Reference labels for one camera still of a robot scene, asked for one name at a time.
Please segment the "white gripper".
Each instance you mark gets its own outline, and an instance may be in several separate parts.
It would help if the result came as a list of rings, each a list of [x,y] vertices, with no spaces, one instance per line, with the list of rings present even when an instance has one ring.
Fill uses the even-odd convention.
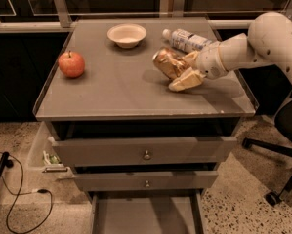
[[[190,68],[182,73],[172,68],[168,75],[172,82],[168,88],[171,91],[179,92],[201,85],[204,78],[215,80],[228,74],[220,58],[220,43],[214,42],[205,46],[200,52],[192,51],[182,57]]]

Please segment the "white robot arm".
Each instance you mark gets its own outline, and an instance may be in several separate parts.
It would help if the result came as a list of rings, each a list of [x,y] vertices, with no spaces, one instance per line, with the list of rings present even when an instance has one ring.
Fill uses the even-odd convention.
[[[197,87],[204,78],[218,79],[238,69],[275,64],[292,85],[292,21],[267,12],[256,17],[247,34],[239,34],[204,47],[186,70],[170,85],[171,91]]]

